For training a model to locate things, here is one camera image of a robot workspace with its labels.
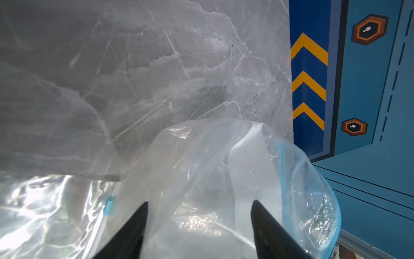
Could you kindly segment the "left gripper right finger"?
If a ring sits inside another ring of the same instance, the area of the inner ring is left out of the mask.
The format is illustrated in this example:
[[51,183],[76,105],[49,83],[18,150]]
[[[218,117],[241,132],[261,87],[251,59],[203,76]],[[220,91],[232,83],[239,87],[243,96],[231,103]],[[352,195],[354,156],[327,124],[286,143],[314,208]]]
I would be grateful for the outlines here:
[[311,258],[258,200],[252,204],[251,221],[259,259]]

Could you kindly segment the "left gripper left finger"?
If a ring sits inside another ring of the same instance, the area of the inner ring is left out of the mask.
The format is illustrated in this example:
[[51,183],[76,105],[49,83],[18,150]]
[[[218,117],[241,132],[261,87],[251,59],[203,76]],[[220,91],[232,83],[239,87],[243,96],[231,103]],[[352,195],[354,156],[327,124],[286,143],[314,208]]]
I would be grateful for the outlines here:
[[138,259],[148,218],[148,202],[130,217],[93,259]]

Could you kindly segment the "bagged banana bunch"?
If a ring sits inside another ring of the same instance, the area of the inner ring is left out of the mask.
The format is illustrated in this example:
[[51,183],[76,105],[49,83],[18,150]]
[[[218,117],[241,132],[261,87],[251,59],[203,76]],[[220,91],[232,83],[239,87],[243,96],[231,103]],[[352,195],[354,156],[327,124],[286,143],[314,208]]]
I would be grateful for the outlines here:
[[2,172],[1,258],[92,258],[120,186],[108,177]]
[[341,211],[326,179],[268,125],[233,118],[163,129],[114,199],[107,229],[114,236],[147,202],[143,259],[255,259],[254,201],[312,258],[330,257]]

